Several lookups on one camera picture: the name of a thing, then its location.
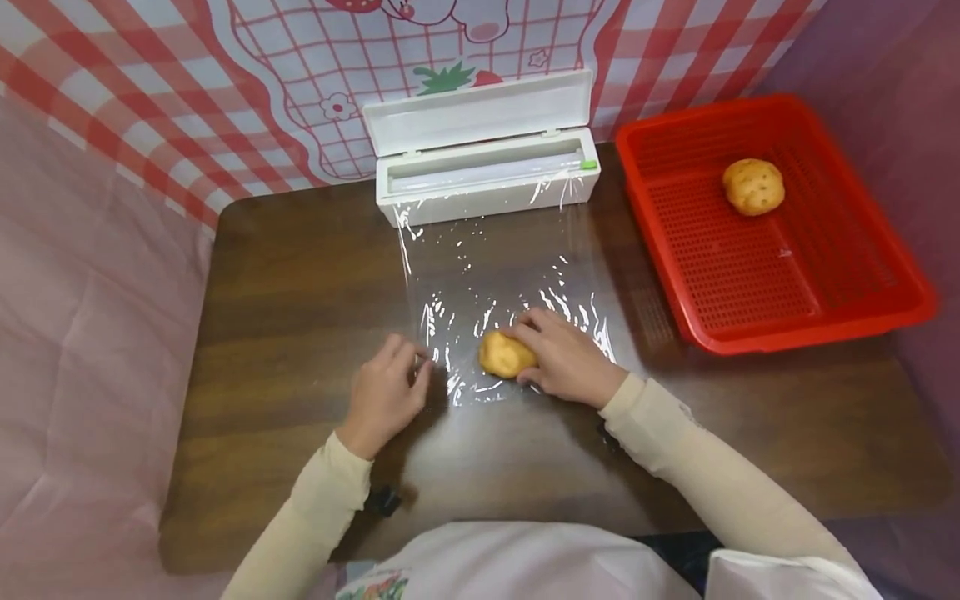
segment brown table surface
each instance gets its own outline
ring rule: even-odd
[[[701,528],[676,491],[604,445],[590,410],[513,383],[487,389],[477,334],[546,300],[820,518],[946,497],[944,457],[888,339],[734,358],[681,343],[610,146],[601,159],[587,204],[400,236],[372,181],[231,205],[160,527],[166,567],[239,564],[344,417],[351,374],[391,331],[429,336],[450,393],[436,382],[374,465],[373,485],[399,483],[403,506],[387,519],[359,514],[334,560],[385,558],[452,520],[583,522],[627,536]]]

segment yellow potato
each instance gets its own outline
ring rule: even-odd
[[[504,379],[513,379],[527,367],[537,365],[537,355],[532,350],[499,331],[483,336],[478,357],[484,371]]]
[[[780,169],[758,158],[744,158],[727,167],[723,186],[730,204],[750,217],[770,212],[786,196]]]

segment white dispenser box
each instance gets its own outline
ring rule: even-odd
[[[586,202],[600,177],[579,70],[366,105],[395,228]]]

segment pink fabric wall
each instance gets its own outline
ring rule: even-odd
[[[761,86],[827,121],[940,295],[938,317],[897,334],[960,472],[960,4],[834,1]],[[865,567],[935,598],[960,589],[960,498],[922,515],[840,522]]]
[[[0,99],[0,597],[215,597],[156,527],[210,240]]]
[[[608,139],[754,88],[824,2],[0,0],[0,92],[215,228],[372,177],[364,105],[590,68]]]

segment red tray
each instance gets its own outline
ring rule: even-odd
[[[717,354],[876,335],[925,321],[930,284],[813,112],[734,100],[625,126],[616,148],[677,324]],[[740,158],[783,173],[786,199],[745,217],[721,176]]]

